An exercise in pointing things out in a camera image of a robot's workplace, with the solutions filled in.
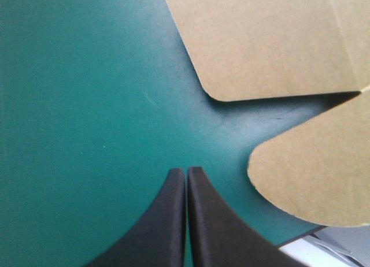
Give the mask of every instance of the scratch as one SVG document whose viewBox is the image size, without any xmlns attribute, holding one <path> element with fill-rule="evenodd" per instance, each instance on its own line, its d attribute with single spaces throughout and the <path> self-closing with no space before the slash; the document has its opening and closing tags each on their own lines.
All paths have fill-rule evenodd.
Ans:
<svg viewBox="0 0 370 267">
<path fill-rule="evenodd" d="M 212 137 L 217 132 L 217 130 L 219 130 L 219 127 L 221 127 L 223 124 L 224 124 L 224 121 L 215 125 L 209 133 L 206 133 L 206 134 L 202 135 L 200 138 L 197 139 L 197 141 L 200 142 L 203 139 L 207 139 L 207 138 Z"/>
<path fill-rule="evenodd" d="M 156 105 L 156 103 L 152 100 L 152 98 L 148 95 L 148 93 L 145 90 L 143 90 L 143 95 L 150 102 L 150 104 L 153 105 L 153 107 L 155 107 L 156 109 L 158 109 L 158 106 Z"/>
</svg>

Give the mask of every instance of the cardboard box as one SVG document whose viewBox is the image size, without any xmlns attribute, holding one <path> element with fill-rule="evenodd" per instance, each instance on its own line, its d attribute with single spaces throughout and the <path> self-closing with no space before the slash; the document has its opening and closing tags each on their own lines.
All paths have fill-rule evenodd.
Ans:
<svg viewBox="0 0 370 267">
<path fill-rule="evenodd" d="M 167 0 L 204 90 L 220 101 L 359 96 L 257 147 L 256 189 L 304 220 L 370 223 L 370 0 Z"/>
</svg>

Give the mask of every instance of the cardboard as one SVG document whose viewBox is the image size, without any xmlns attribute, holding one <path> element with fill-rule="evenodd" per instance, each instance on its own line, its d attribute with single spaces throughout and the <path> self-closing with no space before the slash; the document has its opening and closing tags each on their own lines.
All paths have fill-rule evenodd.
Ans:
<svg viewBox="0 0 370 267">
<path fill-rule="evenodd" d="M 370 225 L 370 91 L 259 145 L 248 175 L 267 200 L 301 219 Z"/>
<path fill-rule="evenodd" d="M 370 83 L 370 0 L 167 3 L 204 90 L 220 101 Z"/>
<path fill-rule="evenodd" d="M 370 0 L 167 0 L 203 89 L 220 101 L 361 92 L 258 146 L 248 174 L 314 223 L 370 224 Z"/>
</svg>

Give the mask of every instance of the green cutting mat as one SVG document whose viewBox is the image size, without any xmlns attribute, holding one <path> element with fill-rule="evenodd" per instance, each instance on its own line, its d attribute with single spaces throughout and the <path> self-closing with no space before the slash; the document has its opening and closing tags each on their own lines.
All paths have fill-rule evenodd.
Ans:
<svg viewBox="0 0 370 267">
<path fill-rule="evenodd" d="M 0 0 L 0 10 L 0 266 L 88 262 L 173 167 L 203 166 L 274 244 L 315 227 L 257 194 L 247 158 L 342 98 L 210 99 L 164 0 Z"/>
</svg>

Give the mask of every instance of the table surface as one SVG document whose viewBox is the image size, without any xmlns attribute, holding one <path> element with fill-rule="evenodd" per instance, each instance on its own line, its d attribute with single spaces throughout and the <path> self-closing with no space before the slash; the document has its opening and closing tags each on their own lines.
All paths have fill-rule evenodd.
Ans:
<svg viewBox="0 0 370 267">
<path fill-rule="evenodd" d="M 165 0 L 0 0 L 0 10 L 1 266 L 88 262 L 173 167 L 203 166 L 274 244 L 316 227 L 264 200 L 247 159 L 343 97 L 209 98 Z"/>
</svg>

